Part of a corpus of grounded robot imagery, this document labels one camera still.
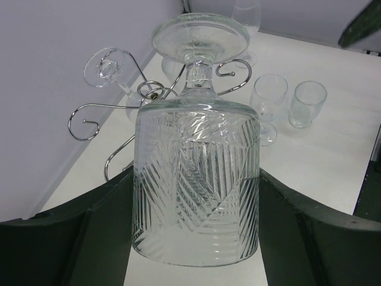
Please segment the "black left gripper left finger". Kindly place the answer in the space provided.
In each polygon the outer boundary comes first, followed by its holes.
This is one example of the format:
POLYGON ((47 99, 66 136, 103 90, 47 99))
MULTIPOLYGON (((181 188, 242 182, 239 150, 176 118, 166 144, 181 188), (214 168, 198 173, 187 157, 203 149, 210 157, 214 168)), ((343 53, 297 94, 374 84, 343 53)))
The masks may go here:
POLYGON ((123 285, 133 170, 30 219, 1 223, 2 285, 123 285))

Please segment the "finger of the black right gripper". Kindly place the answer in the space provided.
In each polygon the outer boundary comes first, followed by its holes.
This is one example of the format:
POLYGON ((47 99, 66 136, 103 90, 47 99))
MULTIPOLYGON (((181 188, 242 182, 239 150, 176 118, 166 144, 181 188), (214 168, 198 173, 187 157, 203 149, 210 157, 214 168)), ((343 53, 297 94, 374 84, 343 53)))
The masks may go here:
POLYGON ((380 0, 372 0, 347 25, 342 32, 338 45, 341 48, 350 47, 357 42, 373 35, 380 30, 380 0))

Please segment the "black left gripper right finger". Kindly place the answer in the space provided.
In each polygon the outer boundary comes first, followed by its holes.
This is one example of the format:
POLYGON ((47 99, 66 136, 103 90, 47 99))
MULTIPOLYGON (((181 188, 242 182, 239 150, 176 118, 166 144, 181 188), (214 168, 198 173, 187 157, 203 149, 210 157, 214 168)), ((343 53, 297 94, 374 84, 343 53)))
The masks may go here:
POLYGON ((260 171, 268 285, 380 285, 380 223, 328 207, 260 171))

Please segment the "tall clear wine glass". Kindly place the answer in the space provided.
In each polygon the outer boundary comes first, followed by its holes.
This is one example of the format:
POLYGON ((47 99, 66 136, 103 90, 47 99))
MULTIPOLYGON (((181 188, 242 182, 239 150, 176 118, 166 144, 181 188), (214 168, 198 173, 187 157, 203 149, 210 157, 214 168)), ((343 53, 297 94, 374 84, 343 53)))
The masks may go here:
MULTIPOLYGON (((261 2, 259 0, 235 0, 233 5, 232 19, 240 22, 250 35, 250 43, 258 33, 261 25, 261 2)), ((257 62, 257 56, 248 48, 239 59, 246 61, 253 67, 257 62)), ((240 69, 247 68, 242 63, 235 63, 240 69)))

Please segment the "clear ribbed glass tumbler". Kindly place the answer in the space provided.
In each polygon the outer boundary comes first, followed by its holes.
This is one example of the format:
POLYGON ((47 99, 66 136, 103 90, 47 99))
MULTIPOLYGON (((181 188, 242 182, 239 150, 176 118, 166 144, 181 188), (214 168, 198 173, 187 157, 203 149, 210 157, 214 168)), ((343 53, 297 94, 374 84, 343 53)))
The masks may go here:
POLYGON ((218 14, 158 26, 157 53, 186 66, 183 91, 136 118, 133 248, 169 265, 216 267, 258 248, 260 123, 250 106, 221 99, 213 66, 244 52, 249 34, 218 14))

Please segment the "etched clear wine glass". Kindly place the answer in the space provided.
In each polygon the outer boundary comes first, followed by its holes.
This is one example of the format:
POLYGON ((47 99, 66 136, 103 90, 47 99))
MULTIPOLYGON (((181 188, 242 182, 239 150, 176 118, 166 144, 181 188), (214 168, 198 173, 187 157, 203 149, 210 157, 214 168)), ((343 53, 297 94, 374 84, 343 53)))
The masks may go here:
POLYGON ((129 51, 111 46, 90 57, 85 64, 83 77, 89 86, 122 93, 126 97, 126 116, 131 120, 143 98, 131 89, 128 73, 138 71, 138 64, 129 51))

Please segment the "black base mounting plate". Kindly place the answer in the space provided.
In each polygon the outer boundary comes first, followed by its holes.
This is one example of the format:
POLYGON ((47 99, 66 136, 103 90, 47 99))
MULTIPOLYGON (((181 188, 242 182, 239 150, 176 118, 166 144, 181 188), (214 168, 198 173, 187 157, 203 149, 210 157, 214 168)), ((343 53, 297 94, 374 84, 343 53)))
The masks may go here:
POLYGON ((375 161, 368 163, 353 215, 380 222, 380 164, 375 161))

